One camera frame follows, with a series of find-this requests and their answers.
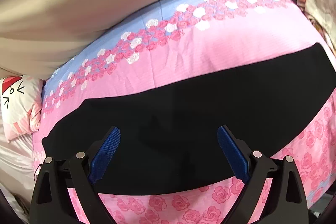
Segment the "cartoon face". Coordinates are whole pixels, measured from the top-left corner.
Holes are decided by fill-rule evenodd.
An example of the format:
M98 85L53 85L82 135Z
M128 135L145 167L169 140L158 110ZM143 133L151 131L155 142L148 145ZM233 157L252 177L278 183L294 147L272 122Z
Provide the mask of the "cartoon face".
M17 122L27 115L35 100L27 91L34 85L34 81L28 75L1 80L1 110L4 122Z

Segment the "silver pin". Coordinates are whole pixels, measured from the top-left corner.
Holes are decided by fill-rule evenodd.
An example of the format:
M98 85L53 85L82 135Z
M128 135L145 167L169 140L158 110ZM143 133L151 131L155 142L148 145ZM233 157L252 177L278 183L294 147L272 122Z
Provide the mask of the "silver pin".
M256 158L260 158L262 156L262 153L260 151L253 151L253 156L255 156Z
M82 159L82 158L85 157L85 153L84 153L84 152L78 152L78 153L76 154L76 157L77 157L78 159Z
M291 156L286 156L286 161L293 162L293 158Z
M51 163L52 161L53 161L53 158L52 158L52 157L45 158L45 160L44 160L44 162L45 162L46 164L49 164L49 163Z

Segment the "blue textured pad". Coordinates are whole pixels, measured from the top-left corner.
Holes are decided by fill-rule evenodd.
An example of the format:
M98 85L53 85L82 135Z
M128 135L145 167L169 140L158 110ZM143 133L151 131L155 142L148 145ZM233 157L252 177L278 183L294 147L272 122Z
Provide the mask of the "blue textured pad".
M120 130L115 127L91 161L90 174L88 176L91 184L95 184L97 180L103 177L119 143Z
M250 180L248 162L224 127L218 128L217 138L233 173L237 179L241 179L244 184L247 183Z

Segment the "folded black garment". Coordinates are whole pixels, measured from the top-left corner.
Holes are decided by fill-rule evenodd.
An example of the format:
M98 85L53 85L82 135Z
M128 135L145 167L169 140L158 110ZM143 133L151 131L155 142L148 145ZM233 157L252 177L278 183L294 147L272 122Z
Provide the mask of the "folded black garment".
M138 94L85 100L42 143L47 156L67 159L114 125L121 142L95 190L175 193L233 176L217 143L221 125L270 157L310 123L335 87L335 70L315 44Z

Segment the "cartoon face pillow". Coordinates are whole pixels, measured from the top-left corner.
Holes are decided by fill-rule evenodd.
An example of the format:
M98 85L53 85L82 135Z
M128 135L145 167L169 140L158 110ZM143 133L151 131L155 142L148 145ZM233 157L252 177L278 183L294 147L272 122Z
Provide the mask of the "cartoon face pillow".
M0 80L3 126L7 141L40 127L43 81L28 75Z

